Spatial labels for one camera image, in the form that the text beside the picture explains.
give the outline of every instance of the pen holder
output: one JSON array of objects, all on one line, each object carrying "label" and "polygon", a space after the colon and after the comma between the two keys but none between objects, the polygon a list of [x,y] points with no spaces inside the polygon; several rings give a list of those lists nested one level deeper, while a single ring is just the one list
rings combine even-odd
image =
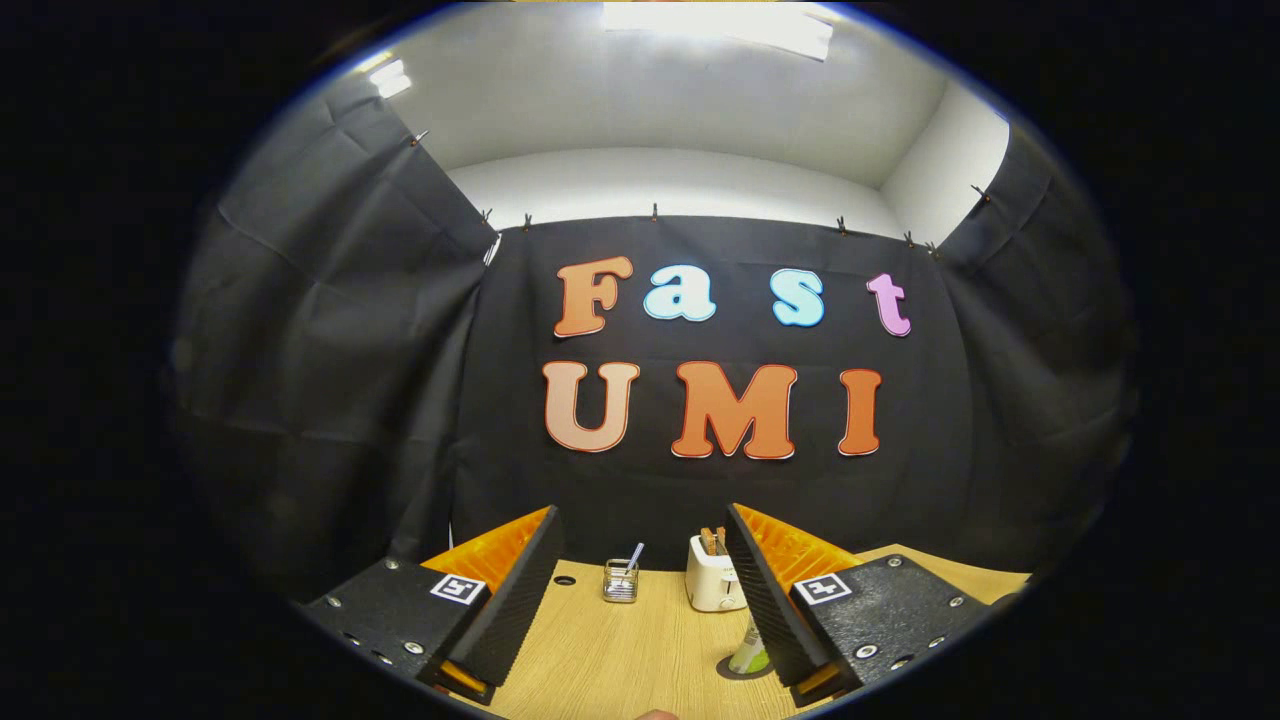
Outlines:
[{"label": "pen holder", "polygon": [[604,564],[605,602],[635,602],[640,587],[640,566],[627,570],[627,559],[609,560]]}]

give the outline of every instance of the bottle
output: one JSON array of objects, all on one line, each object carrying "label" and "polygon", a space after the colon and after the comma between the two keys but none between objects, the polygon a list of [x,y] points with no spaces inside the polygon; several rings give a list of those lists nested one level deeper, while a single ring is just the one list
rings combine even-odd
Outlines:
[{"label": "bottle", "polygon": [[769,653],[764,651],[764,641],[760,639],[760,632],[755,629],[755,619],[749,618],[746,621],[746,637],[742,638],[742,644],[739,646],[733,657],[728,659],[728,671],[739,675],[750,675],[751,673],[764,670],[768,664]]}]

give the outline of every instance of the ceiling light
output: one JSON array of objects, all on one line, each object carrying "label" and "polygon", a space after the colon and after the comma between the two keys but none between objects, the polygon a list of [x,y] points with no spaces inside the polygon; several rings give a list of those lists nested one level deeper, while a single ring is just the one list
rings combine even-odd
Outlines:
[{"label": "ceiling light", "polygon": [[396,79],[379,85],[378,94],[381,95],[383,97],[390,97],[392,95],[404,92],[406,90],[410,88],[411,85],[413,83],[411,83],[407,77],[398,76]]},{"label": "ceiling light", "polygon": [[832,27],[806,14],[804,3],[604,3],[605,31],[645,29],[728,36],[827,59]]},{"label": "ceiling light", "polygon": [[392,81],[397,77],[404,77],[404,60],[396,60],[388,64],[385,68],[380,68],[376,73],[369,76],[369,79],[374,85],[383,85],[384,82]]},{"label": "ceiling light", "polygon": [[356,72],[357,73],[367,73],[369,70],[371,70],[371,69],[376,68],[378,65],[380,65],[383,61],[390,60],[390,58],[392,58],[392,51],[390,50],[383,50],[381,53],[379,53],[379,54],[374,55],[372,58],[365,60],[364,63],[356,65]]},{"label": "ceiling light", "polygon": [[390,97],[410,88],[408,76],[404,74],[404,60],[396,60],[369,74],[369,81],[378,86],[378,92],[383,97]]}]

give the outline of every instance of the black curtain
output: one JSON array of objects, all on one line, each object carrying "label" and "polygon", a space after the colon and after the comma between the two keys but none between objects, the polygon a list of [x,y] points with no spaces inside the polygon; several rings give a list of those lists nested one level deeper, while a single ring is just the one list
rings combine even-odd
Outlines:
[{"label": "black curtain", "polygon": [[[681,569],[689,536],[742,502],[858,551],[904,543],[1034,570],[1097,514],[1128,419],[1132,309],[1079,184],[1011,132],[989,202],[931,254],[896,238],[730,218],[489,228],[362,78],[300,101],[210,209],[173,364],[178,429],[205,496],[257,573],[310,600],[384,553],[410,561],[548,503],[568,557],[634,543]],[[627,256],[604,331],[556,338],[563,265]],[[714,316],[658,320],[649,275],[696,265]],[[824,284],[824,318],[783,327],[769,278]],[[904,288],[906,337],[867,282]],[[628,429],[584,454],[544,427],[552,360],[640,366]],[[676,368],[716,361],[741,395],[764,364],[799,373],[795,455],[676,457]],[[847,369],[882,377],[879,448],[837,452]]]},{"label": "black curtain", "polygon": [[175,420],[216,519],[305,601],[447,548],[439,468],[497,233],[366,78],[264,137],[191,265]]},{"label": "black curtain", "polygon": [[1129,447],[1134,309],[1084,187],[1015,126],[988,200],[940,247],[974,396],[969,519],[951,542],[975,565],[1060,559]]},{"label": "black curtain", "polygon": [[[612,218],[504,233],[485,278],[462,375],[453,523],[467,539],[547,503],[564,511],[567,557],[603,562],[645,542],[646,566],[682,569],[687,538],[727,502],[776,515],[858,551],[904,543],[987,568],[1032,571],[1097,515],[1133,416],[1133,316],[1107,238],[1079,184],[1014,131],[970,217],[931,254],[900,240],[781,222]],[[557,338],[557,270],[626,256],[603,331]],[[649,275],[690,264],[717,313],[658,320]],[[826,315],[812,328],[772,314],[769,277],[817,273]],[[906,337],[888,334],[867,282],[904,288]],[[640,366],[625,438],[598,454],[544,428],[544,363],[577,361],[577,416],[603,418],[603,363]],[[721,364],[741,395],[763,364],[795,368],[795,455],[781,461],[673,456],[684,361]],[[836,451],[846,418],[838,375],[878,372],[873,455]]]}]

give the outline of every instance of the table surface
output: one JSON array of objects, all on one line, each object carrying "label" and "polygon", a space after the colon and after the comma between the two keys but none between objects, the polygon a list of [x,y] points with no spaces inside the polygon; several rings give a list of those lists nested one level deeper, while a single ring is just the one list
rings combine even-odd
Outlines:
[{"label": "table surface", "polygon": [[[900,544],[856,555],[874,560],[892,553],[915,560],[986,603],[1019,591],[1028,578]],[[694,610],[684,571],[641,569],[634,603],[603,600],[599,565],[561,560],[556,575],[577,582],[548,584],[511,675],[485,707],[489,712],[512,720],[635,720],[657,708],[681,720],[778,720],[829,702],[796,708],[776,673],[751,680],[722,678],[716,665],[741,644],[749,611]]]}]

